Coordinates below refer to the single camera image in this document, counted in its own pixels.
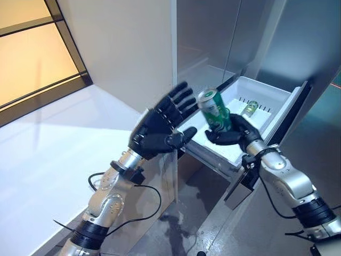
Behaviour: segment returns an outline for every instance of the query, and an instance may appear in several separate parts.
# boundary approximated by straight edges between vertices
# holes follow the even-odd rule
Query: green can
[[[227,132],[232,129],[230,110],[225,107],[216,89],[206,89],[201,92],[198,96],[198,106],[212,131]]]
[[[258,108],[258,102],[252,100],[249,103],[247,103],[246,107],[241,112],[241,115],[245,114],[248,117],[251,117],[254,114],[254,112],[256,112],[257,108]]]

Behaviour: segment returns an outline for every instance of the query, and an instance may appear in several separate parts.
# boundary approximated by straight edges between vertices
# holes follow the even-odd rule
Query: black cable
[[[90,187],[92,187],[93,190],[97,191],[96,187],[92,184],[91,178],[98,176],[98,175],[103,175],[104,172],[97,172],[94,174],[91,174],[88,178],[87,178],[87,182],[89,182]]]
[[[152,187],[152,186],[147,186],[147,185],[135,185],[135,187],[145,187],[145,188],[151,188],[151,189],[155,190],[156,193],[158,193],[158,196],[159,196],[159,199],[160,199],[158,208],[156,209],[156,211],[155,211],[151,216],[148,216],[148,217],[145,217],[145,218],[139,218],[139,219],[132,219],[132,220],[128,220],[128,221],[122,223],[122,224],[119,225],[117,228],[115,228],[113,231],[111,231],[110,233],[108,233],[106,236],[110,236],[110,235],[111,235],[112,233],[114,233],[116,230],[120,229],[121,227],[123,227],[124,225],[126,225],[126,224],[128,224],[128,223],[131,223],[131,222],[134,222],[134,221],[148,220],[148,219],[152,218],[155,214],[157,214],[157,212],[160,210],[161,204],[162,204],[161,194],[160,194],[160,192],[159,192],[156,188],[154,188],[154,187]]]
[[[89,182],[90,186],[91,186],[93,189],[96,189],[96,188],[94,188],[93,184],[91,183],[91,178],[94,177],[94,176],[97,176],[97,175],[102,175],[102,174],[103,174],[103,173],[94,173],[94,174],[92,174],[92,175],[89,176],[88,182]],[[161,199],[161,194],[160,194],[160,192],[159,192],[156,188],[154,188],[154,187],[152,187],[152,186],[147,186],[147,185],[134,185],[134,186],[135,186],[135,187],[151,188],[151,189],[155,190],[156,193],[157,193],[158,196],[159,196],[159,206],[158,206],[158,208],[156,209],[156,211],[155,211],[152,215],[150,215],[150,216],[148,216],[148,217],[145,217],[145,218],[138,218],[138,219],[132,219],[132,220],[128,220],[128,221],[122,223],[122,224],[119,225],[117,228],[115,228],[113,231],[111,231],[110,233],[108,233],[108,234],[106,235],[106,237],[109,236],[109,235],[111,235],[112,233],[114,233],[115,231],[117,231],[118,229],[120,229],[121,227],[123,227],[124,225],[126,225],[126,224],[128,224],[128,223],[135,222],[135,221],[148,220],[148,219],[152,218],[155,214],[157,214],[157,212],[160,210],[161,204],[162,204],[162,199]],[[66,228],[66,229],[68,229],[68,230],[70,230],[70,231],[72,231],[72,232],[75,231],[74,229],[69,228],[69,227],[63,225],[62,223],[60,223],[60,222],[58,222],[58,221],[56,221],[56,220],[53,220],[53,221],[54,221],[55,223],[57,223],[58,225],[61,225],[63,228]]]
[[[286,236],[296,236],[296,237],[298,237],[298,238],[302,238],[302,239],[304,239],[304,240],[307,240],[307,241],[309,241],[309,242],[312,242],[308,237],[305,237],[305,236],[301,236],[300,234],[303,234],[304,233],[304,231],[303,230],[301,230],[301,231],[299,231],[299,232],[294,232],[294,233],[284,233]]]
[[[335,206],[334,208],[332,208],[332,210],[339,209],[340,207],[341,207],[341,205]]]
[[[53,220],[55,223],[57,223],[58,225],[61,225],[63,228],[66,228],[66,229],[69,229],[70,231],[72,231],[72,232],[74,232],[75,230],[74,229],[72,229],[72,228],[69,228],[69,227],[67,227],[67,226],[65,226],[65,225],[63,225],[62,223],[60,223],[60,222],[58,222],[58,221],[56,221],[56,220]]]
[[[296,219],[296,216],[284,216],[284,215],[282,215],[282,214],[277,210],[277,208],[276,208],[275,205],[273,204],[273,201],[272,201],[272,199],[271,199],[270,193],[269,193],[269,191],[268,191],[268,189],[267,189],[267,187],[266,187],[266,185],[265,185],[263,179],[262,179],[261,177],[259,177],[259,178],[260,178],[260,180],[261,180],[261,182],[262,182],[262,184],[263,184],[263,186],[264,186],[264,188],[265,188],[265,192],[266,192],[266,194],[267,194],[267,196],[268,196],[268,198],[269,198],[269,200],[270,200],[270,203],[271,203],[273,209],[275,210],[275,212],[276,212],[279,216],[281,216],[282,218],[284,218],[284,219]]]

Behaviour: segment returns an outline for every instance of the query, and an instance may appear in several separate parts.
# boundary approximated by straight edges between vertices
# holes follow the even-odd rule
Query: black connector
[[[336,217],[321,197],[293,208],[293,211],[304,228],[316,227]]]
[[[130,180],[137,185],[141,185],[142,182],[145,180],[145,177],[142,174],[144,169],[140,166],[136,170],[134,170],[132,168],[124,169],[116,161],[111,161],[110,165],[112,168],[118,171],[119,175],[122,175],[125,179]]]
[[[90,250],[98,250],[106,238],[108,230],[109,228],[83,220],[76,228],[71,242]]]

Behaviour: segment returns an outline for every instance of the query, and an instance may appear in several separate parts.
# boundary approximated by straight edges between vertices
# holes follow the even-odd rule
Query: refrigerator drawer
[[[241,114],[249,101],[257,101],[258,109],[250,118],[244,118],[259,130],[264,141],[268,143],[288,115],[305,84],[296,87],[290,93],[247,77],[239,77],[221,91],[221,96],[231,113],[235,114]],[[239,146],[218,146],[208,141],[205,136],[208,124],[201,111],[197,111],[178,130],[183,131],[190,126],[196,127],[198,132],[184,150],[229,181],[234,180],[244,154]]]

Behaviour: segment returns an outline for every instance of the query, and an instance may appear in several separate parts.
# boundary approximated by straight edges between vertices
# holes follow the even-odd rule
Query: can lid
[[[198,101],[199,102],[204,102],[204,101],[210,100],[210,99],[212,99],[214,97],[214,95],[216,93],[217,93],[216,89],[212,89],[212,88],[206,89],[206,90],[204,90],[204,91],[199,93]]]

